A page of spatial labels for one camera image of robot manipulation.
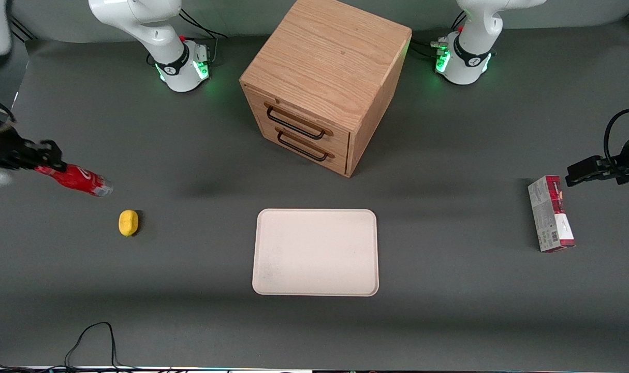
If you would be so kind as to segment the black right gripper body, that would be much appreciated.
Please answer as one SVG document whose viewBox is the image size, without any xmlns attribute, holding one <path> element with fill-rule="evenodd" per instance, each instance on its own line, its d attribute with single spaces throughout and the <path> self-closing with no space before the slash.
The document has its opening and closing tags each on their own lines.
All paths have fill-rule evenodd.
<svg viewBox="0 0 629 373">
<path fill-rule="evenodd" d="M 33 141 L 21 137 L 13 127 L 0 126 L 0 168 L 33 169 L 39 166 Z"/>
</svg>

